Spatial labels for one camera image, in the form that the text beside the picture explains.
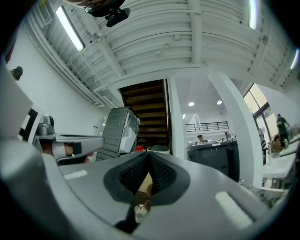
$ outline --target fluorescent light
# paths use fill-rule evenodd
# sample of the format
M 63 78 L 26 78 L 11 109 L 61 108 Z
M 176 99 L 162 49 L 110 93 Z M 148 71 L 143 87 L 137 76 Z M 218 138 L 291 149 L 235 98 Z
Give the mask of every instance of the fluorescent light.
M 257 5 L 256 0 L 249 0 L 249 8 L 250 8 L 250 19 L 249 19 L 249 27 L 253 30 L 256 29 L 256 19 L 257 19 Z
M 297 49 L 296 49 L 296 53 L 295 53 L 294 60 L 292 61 L 292 65 L 291 65 L 291 67 L 290 67 L 291 70 L 297 65 L 298 57 L 299 57 L 299 49 L 297 48 Z
M 79 52 L 82 51 L 85 48 L 85 45 L 79 37 L 78 32 L 74 28 L 69 16 L 67 15 L 67 12 L 65 11 L 65 8 L 63 6 L 59 6 L 56 10 L 56 15 L 77 50 Z

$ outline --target white pillar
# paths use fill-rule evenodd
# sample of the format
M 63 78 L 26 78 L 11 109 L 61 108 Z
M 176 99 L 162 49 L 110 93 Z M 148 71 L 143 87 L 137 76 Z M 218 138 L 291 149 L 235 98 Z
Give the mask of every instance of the white pillar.
M 263 180 L 263 156 L 254 119 L 239 90 L 229 77 L 209 68 L 208 78 L 222 98 L 232 118 L 239 146 L 240 179 L 261 187 Z
M 180 112 L 176 78 L 168 80 L 170 95 L 170 111 L 172 121 L 172 150 L 173 156 L 185 159 L 186 131 Z

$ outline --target window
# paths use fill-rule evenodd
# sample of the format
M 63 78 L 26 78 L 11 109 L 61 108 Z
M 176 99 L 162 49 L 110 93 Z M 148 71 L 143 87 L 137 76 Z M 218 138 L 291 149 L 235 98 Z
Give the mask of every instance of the window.
M 250 92 L 248 92 L 245 95 L 244 100 L 245 100 L 251 114 L 254 114 L 259 110 L 259 106 L 257 105 L 255 99 L 253 98 L 253 96 Z
M 250 89 L 250 92 L 254 99 L 256 100 L 259 107 L 262 107 L 267 103 L 267 99 L 265 98 L 262 91 L 258 88 L 258 86 L 254 83 L 252 88 Z
M 257 123 L 258 127 L 262 130 L 265 141 L 267 143 L 269 143 L 270 139 L 269 139 L 269 133 L 268 133 L 268 129 L 267 129 L 268 127 L 266 126 L 266 123 L 265 123 L 263 117 L 259 116 L 258 118 L 256 118 L 256 123 Z
M 274 137 L 278 133 L 275 114 L 272 109 L 268 107 L 265 111 L 263 111 L 263 116 L 266 119 L 270 137 Z

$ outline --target wooden staircase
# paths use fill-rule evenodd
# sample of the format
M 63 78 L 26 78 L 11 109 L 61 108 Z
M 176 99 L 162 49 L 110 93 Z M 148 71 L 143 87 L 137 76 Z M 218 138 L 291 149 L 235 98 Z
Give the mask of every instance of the wooden staircase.
M 144 82 L 120 91 L 124 106 L 129 106 L 141 120 L 137 144 L 144 149 L 153 145 L 170 147 L 164 80 Z

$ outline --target gray bin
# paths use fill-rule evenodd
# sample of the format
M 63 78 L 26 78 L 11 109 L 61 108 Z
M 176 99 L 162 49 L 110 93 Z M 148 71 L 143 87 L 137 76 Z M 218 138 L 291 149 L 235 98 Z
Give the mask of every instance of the gray bin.
M 238 142 L 236 140 L 227 141 L 227 158 L 229 165 L 229 175 L 232 180 L 238 182 L 240 179 L 240 157 Z
M 228 176 L 229 167 L 226 146 L 227 143 L 225 142 L 217 144 L 204 143 L 188 148 L 187 155 L 191 162 L 212 167 Z
M 120 150 L 123 134 L 126 133 L 128 128 L 133 129 L 135 134 L 138 135 L 137 117 L 130 111 L 129 107 L 113 108 L 108 115 L 102 134 L 105 143 L 103 147 L 98 150 L 96 161 L 117 158 L 120 155 L 128 153 Z

